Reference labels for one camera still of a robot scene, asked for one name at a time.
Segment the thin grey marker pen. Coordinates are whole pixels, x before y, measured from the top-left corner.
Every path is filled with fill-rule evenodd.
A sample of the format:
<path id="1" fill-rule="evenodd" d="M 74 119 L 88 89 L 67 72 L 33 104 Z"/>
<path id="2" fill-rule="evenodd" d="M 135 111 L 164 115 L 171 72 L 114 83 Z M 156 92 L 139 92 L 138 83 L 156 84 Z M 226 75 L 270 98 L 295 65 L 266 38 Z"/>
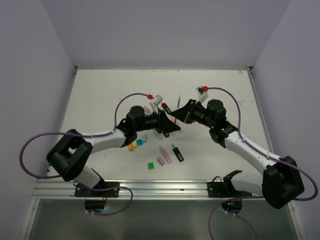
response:
<path id="1" fill-rule="evenodd" d="M 180 107 L 180 102 L 181 102 L 181 95 L 178 96 L 177 106 L 176 106 L 177 109 Z"/>

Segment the orange black highlighter pen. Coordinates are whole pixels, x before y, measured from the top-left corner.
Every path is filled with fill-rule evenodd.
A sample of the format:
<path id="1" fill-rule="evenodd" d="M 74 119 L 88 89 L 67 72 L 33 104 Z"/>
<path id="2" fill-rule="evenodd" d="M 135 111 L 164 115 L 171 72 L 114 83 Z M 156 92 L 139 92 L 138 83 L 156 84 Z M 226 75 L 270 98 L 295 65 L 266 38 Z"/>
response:
<path id="1" fill-rule="evenodd" d="M 164 109 L 164 111 L 168 114 L 168 115 L 171 115 L 171 109 L 169 108 L 169 106 L 164 102 L 162 101 L 161 102 L 161 107 Z"/>

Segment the mint green highlighter cap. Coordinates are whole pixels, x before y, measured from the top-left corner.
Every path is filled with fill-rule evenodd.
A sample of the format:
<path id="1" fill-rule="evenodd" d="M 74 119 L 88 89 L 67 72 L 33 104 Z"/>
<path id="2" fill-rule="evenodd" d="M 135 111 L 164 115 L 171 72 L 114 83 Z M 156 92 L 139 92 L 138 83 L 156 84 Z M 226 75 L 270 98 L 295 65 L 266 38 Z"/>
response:
<path id="1" fill-rule="evenodd" d="M 147 134 L 143 134 L 142 136 L 142 142 L 146 143 L 148 141 L 148 135 Z"/>

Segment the lilac pastel highlighter pen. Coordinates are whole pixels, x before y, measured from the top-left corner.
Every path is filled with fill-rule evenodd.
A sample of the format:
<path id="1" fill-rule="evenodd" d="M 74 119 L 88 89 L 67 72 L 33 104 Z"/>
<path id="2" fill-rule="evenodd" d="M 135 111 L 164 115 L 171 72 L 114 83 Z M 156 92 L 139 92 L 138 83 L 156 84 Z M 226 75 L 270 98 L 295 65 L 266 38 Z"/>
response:
<path id="1" fill-rule="evenodd" d="M 171 164 L 173 161 L 172 161 L 171 157 L 169 156 L 168 152 L 165 150 L 165 148 L 160 146 L 159 150 L 163 156 L 163 159 L 166 161 L 166 163 Z"/>

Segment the blue highlighter cap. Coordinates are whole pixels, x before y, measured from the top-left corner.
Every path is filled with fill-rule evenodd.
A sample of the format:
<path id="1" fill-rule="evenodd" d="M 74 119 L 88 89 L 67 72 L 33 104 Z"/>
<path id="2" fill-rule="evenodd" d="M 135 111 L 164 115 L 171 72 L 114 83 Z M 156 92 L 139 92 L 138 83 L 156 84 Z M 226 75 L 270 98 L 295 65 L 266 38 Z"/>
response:
<path id="1" fill-rule="evenodd" d="M 138 146 L 142 146 L 143 145 L 143 140 L 142 139 L 137 139 L 136 142 L 137 142 Z"/>

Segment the lilac highlighter cap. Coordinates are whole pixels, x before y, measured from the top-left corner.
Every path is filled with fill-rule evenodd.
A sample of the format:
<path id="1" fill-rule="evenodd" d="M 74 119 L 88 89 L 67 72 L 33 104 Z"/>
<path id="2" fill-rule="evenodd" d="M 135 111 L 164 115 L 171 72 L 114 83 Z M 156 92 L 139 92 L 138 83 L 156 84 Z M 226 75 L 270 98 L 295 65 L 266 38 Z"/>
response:
<path id="1" fill-rule="evenodd" d="M 158 157 L 157 161 L 161 166 L 163 166 L 165 164 L 165 161 L 161 157 Z"/>

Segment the yellow highlighter cap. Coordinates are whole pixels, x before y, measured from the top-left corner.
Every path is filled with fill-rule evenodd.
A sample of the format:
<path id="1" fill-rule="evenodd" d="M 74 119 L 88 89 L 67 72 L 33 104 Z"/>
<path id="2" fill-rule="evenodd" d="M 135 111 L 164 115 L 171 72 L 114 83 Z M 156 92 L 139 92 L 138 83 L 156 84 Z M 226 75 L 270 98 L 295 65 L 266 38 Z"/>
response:
<path id="1" fill-rule="evenodd" d="M 133 141 L 133 142 L 131 143 L 131 145 L 132 145 L 132 148 L 133 148 L 133 149 L 135 149 L 135 148 L 138 147 L 138 144 L 137 144 L 137 141 L 136 141 L 136 140 Z"/>

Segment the orange pastel highlighter cap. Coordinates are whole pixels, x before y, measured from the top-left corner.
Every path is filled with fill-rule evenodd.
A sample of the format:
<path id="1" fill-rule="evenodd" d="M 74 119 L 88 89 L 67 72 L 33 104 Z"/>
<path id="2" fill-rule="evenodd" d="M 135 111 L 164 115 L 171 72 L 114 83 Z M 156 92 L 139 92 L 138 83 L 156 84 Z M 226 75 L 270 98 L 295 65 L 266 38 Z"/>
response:
<path id="1" fill-rule="evenodd" d="M 134 147 L 133 147 L 132 144 L 129 144 L 129 145 L 127 146 L 127 148 L 128 148 L 129 151 L 134 151 Z"/>

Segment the mint green highlighter pen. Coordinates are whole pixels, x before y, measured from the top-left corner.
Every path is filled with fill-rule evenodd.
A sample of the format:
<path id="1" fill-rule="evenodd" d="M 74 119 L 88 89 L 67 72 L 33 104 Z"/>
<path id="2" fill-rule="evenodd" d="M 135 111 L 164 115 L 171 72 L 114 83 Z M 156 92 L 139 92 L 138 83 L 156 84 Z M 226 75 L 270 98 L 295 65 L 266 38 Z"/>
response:
<path id="1" fill-rule="evenodd" d="M 162 140 L 164 138 L 163 135 L 158 132 L 155 132 L 155 135 L 159 140 Z"/>

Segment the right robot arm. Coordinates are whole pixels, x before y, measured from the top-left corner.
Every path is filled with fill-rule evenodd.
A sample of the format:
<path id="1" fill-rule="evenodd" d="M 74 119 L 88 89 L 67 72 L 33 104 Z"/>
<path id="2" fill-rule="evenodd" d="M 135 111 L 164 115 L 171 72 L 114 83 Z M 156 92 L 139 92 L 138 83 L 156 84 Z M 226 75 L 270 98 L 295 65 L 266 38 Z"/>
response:
<path id="1" fill-rule="evenodd" d="M 252 165 L 262 176 L 261 195 L 273 208 L 280 209 L 302 194 L 305 187 L 296 161 L 290 156 L 281 158 L 245 139 L 227 120 L 226 113 L 220 100 L 210 100 L 203 107 L 191 99 L 171 115 L 186 124 L 197 122 L 208 127 L 215 143 Z"/>

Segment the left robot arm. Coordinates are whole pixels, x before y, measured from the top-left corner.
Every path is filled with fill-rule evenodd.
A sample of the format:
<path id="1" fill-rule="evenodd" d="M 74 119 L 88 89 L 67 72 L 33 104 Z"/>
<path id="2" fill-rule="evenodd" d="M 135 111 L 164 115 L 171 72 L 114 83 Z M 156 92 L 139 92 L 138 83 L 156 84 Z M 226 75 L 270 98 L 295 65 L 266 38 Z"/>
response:
<path id="1" fill-rule="evenodd" d="M 133 106 L 126 117 L 111 133 L 85 140 L 76 130 L 71 129 L 63 136 L 46 156 L 48 163 L 64 181 L 75 181 L 86 188 L 92 196 L 103 193 L 103 178 L 86 166 L 90 155 L 111 148 L 123 148 L 137 139 L 137 133 L 156 130 L 160 134 L 177 132 L 181 128 L 172 122 L 163 110 L 150 115 L 141 106 Z"/>

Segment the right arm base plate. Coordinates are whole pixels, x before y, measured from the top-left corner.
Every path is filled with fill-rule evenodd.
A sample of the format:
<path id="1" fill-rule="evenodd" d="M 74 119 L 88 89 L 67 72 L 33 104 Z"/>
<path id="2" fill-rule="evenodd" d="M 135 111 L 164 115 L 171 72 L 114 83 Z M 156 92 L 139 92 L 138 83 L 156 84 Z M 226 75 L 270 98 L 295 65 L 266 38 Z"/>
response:
<path id="1" fill-rule="evenodd" d="M 253 196 L 250 192 L 236 190 L 232 183 L 224 181 L 207 182 L 207 193 L 209 198 L 237 198 Z"/>

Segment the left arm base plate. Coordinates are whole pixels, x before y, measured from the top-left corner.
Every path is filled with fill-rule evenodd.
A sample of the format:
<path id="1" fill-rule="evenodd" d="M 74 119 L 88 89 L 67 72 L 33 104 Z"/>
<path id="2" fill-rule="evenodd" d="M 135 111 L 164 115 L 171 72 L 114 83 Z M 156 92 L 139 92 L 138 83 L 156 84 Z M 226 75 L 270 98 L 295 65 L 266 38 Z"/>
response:
<path id="1" fill-rule="evenodd" d="M 117 181 L 101 181 L 93 190 L 78 184 L 75 187 L 74 196 L 78 198 L 117 198 L 119 196 L 120 183 Z"/>

